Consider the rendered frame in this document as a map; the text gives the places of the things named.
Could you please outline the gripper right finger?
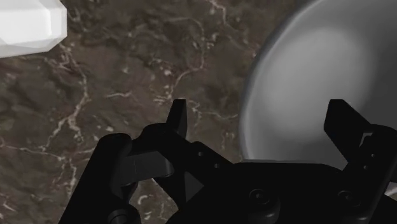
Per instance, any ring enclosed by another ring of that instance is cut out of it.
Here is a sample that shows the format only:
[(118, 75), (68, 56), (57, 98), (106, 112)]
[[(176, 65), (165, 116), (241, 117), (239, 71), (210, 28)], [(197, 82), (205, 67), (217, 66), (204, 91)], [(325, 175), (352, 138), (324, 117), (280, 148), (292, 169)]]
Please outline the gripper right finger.
[(336, 182), (337, 224), (397, 224), (397, 130), (368, 122), (342, 99), (329, 101), (324, 131), (347, 160)]

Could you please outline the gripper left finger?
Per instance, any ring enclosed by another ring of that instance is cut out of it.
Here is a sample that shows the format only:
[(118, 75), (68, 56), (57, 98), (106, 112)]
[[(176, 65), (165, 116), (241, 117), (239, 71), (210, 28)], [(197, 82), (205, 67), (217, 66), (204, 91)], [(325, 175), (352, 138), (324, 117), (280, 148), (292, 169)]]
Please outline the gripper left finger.
[(100, 138), (58, 224), (141, 224), (129, 200), (140, 181), (154, 179), (183, 207), (231, 162), (186, 140), (186, 101), (176, 99), (166, 122)]

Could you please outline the grey bowl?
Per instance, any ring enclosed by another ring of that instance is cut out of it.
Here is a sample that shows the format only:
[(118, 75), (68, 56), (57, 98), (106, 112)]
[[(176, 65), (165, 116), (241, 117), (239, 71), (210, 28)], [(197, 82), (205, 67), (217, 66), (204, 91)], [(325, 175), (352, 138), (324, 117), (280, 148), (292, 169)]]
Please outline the grey bowl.
[(331, 99), (397, 130), (397, 0), (298, 0), (246, 79), (239, 144), (246, 160), (345, 158), (324, 132)]

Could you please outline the white faceted object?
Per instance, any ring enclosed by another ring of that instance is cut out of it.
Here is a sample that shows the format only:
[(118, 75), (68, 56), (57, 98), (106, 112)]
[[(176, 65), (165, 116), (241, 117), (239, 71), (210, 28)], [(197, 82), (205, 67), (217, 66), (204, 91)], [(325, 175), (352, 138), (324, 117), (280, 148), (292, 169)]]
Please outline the white faceted object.
[(60, 0), (0, 0), (0, 59), (48, 52), (66, 37)]

